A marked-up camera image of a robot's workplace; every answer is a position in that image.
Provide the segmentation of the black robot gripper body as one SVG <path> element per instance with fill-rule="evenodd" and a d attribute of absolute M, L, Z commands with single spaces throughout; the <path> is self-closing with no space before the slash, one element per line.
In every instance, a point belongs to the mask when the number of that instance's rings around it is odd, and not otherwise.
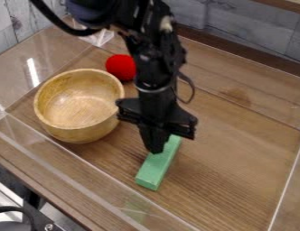
<path fill-rule="evenodd" d="M 145 140 L 168 140 L 172 134 L 194 139 L 197 117 L 178 103 L 177 88 L 138 91 L 138 97 L 117 100 L 119 119 L 135 124 Z"/>

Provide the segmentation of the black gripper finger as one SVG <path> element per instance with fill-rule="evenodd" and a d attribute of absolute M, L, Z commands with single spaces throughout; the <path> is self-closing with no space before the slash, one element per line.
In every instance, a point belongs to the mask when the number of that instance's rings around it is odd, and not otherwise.
<path fill-rule="evenodd" d="M 144 145 L 149 152 L 157 153 L 156 128 L 146 124 L 139 124 L 139 133 L 144 139 Z"/>
<path fill-rule="evenodd" d="M 170 132 L 165 129 L 158 129 L 157 131 L 157 152 L 162 153 L 165 149 L 165 144 L 169 141 Z"/>

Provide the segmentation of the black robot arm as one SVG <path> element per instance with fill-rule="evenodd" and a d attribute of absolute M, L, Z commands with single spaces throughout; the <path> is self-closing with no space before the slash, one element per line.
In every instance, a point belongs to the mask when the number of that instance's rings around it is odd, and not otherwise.
<path fill-rule="evenodd" d="M 178 81 L 186 50 L 181 45 L 174 14 L 162 0 L 66 0 L 70 15 L 85 28 L 70 27 L 43 0 L 30 0 L 42 15 L 66 33 L 85 37 L 103 29 L 119 29 L 137 74 L 137 98 L 117 101 L 118 119 L 138 126 L 145 148 L 164 152 L 172 135 L 194 139 L 198 119 L 180 103 Z"/>

